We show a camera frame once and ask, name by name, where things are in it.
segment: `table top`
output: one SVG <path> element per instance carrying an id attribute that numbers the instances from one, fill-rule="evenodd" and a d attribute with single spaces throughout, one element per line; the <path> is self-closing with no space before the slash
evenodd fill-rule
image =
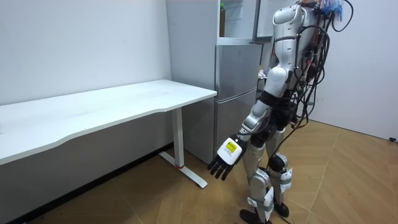
<path id="1" fill-rule="evenodd" d="M 212 90 L 156 80 L 0 106 L 0 165 L 215 95 Z"/>

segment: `parquet floor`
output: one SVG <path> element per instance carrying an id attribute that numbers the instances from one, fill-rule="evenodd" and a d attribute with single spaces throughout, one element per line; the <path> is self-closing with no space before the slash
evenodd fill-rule
<path id="1" fill-rule="evenodd" d="M 285 195 L 289 221 L 398 223 L 397 144 L 310 122 L 286 141 L 281 153 L 294 168 Z M 185 161 L 208 182 L 205 189 L 158 156 L 30 223 L 244 224 L 238 215 L 248 207 L 243 165 L 223 182 L 191 154 L 185 154 Z M 277 215 L 271 220 L 283 223 Z"/>

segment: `robot leg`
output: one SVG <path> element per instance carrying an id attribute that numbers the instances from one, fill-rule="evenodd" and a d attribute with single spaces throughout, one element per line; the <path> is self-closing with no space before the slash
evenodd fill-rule
<path id="1" fill-rule="evenodd" d="M 266 142 L 266 148 L 268 156 L 273 155 L 269 158 L 268 172 L 271 178 L 271 184 L 274 188 L 275 211 L 283 217 L 288 217 L 289 208 L 284 204 L 284 192 L 290 188 L 292 170 L 287 170 L 287 158 L 275 151 L 283 140 L 284 133 L 285 129 L 276 131 L 272 139 Z"/>
<path id="2" fill-rule="evenodd" d="M 243 156 L 249 183 L 248 203 L 256 212 L 241 210 L 240 216 L 249 224 L 271 224 L 269 218 L 274 209 L 274 191 L 267 171 L 259 167 L 264 149 L 265 144 L 260 148 L 250 145 Z"/>

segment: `cabinet door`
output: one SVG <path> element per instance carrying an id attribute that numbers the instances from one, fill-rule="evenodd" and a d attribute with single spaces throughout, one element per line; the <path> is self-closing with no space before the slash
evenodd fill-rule
<path id="1" fill-rule="evenodd" d="M 257 0 L 254 41 L 270 41 L 274 33 L 272 21 L 276 11 L 294 5 L 297 0 Z"/>

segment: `table frame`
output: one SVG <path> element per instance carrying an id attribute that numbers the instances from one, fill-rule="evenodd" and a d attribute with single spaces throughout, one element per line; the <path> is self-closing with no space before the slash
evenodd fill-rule
<path id="1" fill-rule="evenodd" d="M 184 165 L 184 147 L 183 147 L 183 131 L 182 131 L 182 110 L 177 108 L 172 110 L 173 118 L 173 139 L 174 139 L 174 158 L 167 152 L 161 152 L 159 155 L 173 164 L 177 169 L 191 178 L 198 186 L 205 188 L 207 182 L 199 177 L 196 173 Z"/>

